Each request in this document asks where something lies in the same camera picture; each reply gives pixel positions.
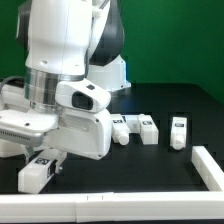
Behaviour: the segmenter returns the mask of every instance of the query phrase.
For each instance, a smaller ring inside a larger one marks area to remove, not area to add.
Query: white object
[[[127,145],[129,143],[130,130],[120,114],[112,114],[112,137],[115,143]]]
[[[110,142],[111,117],[107,110],[88,113],[64,109],[58,129],[46,134],[43,146],[99,160],[108,153]]]
[[[26,66],[51,74],[83,76],[92,11],[92,0],[33,0]]]
[[[54,176],[56,160],[59,158],[62,163],[66,156],[61,159],[60,151],[56,149],[48,149],[40,153],[19,172],[18,191],[38,194]]]
[[[170,146],[176,150],[181,150],[186,147],[187,138],[187,118],[173,117]]]
[[[0,196],[0,223],[224,219],[223,192]]]
[[[60,82],[57,85],[55,99],[64,107],[97,113],[109,105],[111,95],[101,87],[84,79],[79,82]]]
[[[210,191],[224,192],[224,173],[205,147],[193,147],[192,163]]]
[[[27,113],[15,110],[0,111],[0,128],[10,127],[33,133],[43,133],[57,128],[58,116],[51,114],[40,114],[33,110]]]
[[[144,145],[157,145],[159,141],[159,130],[150,115],[138,115],[137,128]]]
[[[110,92],[131,87],[131,83],[126,80],[126,62],[120,55],[104,67],[90,65],[87,78]]]

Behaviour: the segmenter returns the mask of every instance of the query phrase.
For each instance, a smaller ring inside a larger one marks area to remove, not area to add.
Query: white rectangular block
[[[192,163],[210,191],[224,192],[224,173],[205,147],[193,147]]]
[[[121,114],[111,114],[112,138],[115,143],[127,145],[129,143],[130,130]]]
[[[38,194],[54,176],[51,165],[58,157],[58,150],[44,150],[19,172],[18,191]]]
[[[223,192],[0,196],[0,223],[224,219]]]
[[[187,118],[173,117],[170,146],[176,150],[181,150],[186,147],[187,139]]]
[[[159,130],[150,115],[138,115],[137,128],[144,145],[157,145],[159,141]]]

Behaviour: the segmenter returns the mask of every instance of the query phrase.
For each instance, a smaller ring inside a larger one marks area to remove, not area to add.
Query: white block
[[[115,143],[127,145],[129,143],[130,130],[120,114],[112,114],[112,138]]]
[[[41,114],[30,109],[27,113],[15,110],[0,111],[0,128],[8,127],[12,130],[22,130],[32,133],[43,133],[57,128],[58,116]]]
[[[144,145],[157,145],[159,141],[159,130],[150,115],[138,115],[137,128]]]
[[[22,169],[19,172],[18,191],[38,194],[54,175],[51,164],[58,153],[56,149],[45,150]]]
[[[210,191],[224,192],[224,173],[205,147],[193,147],[192,163]]]
[[[0,196],[0,223],[218,220],[223,211],[223,192]]]
[[[170,146],[176,150],[186,147],[187,118],[174,117],[171,128]]]

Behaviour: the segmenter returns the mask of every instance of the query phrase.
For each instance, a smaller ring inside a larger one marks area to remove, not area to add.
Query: small white block
[[[112,138],[115,143],[127,145],[129,143],[130,130],[120,114],[111,114]]]
[[[159,130],[150,115],[138,115],[137,128],[144,145],[157,145],[159,141]]]
[[[18,191],[38,194],[54,176],[51,164],[58,157],[58,150],[44,150],[19,172]]]
[[[205,147],[193,147],[191,160],[210,191],[224,192],[224,173]]]
[[[187,118],[174,117],[171,128],[170,146],[176,150],[186,147]]]

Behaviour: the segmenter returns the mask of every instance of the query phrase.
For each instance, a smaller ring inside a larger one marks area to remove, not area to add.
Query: black cable
[[[86,56],[85,56],[85,78],[87,78],[89,74],[89,51],[86,51]]]
[[[2,92],[2,88],[4,87],[5,84],[7,84],[8,82],[12,81],[12,80],[23,80],[24,81],[24,77],[21,76],[10,76],[8,78],[5,78],[1,84],[0,84],[0,94]]]
[[[100,6],[100,9],[104,9],[105,8],[105,6],[107,5],[107,3],[109,2],[110,0],[105,0],[104,2],[103,2],[103,4]]]
[[[122,16],[122,1],[119,0],[120,16]]]

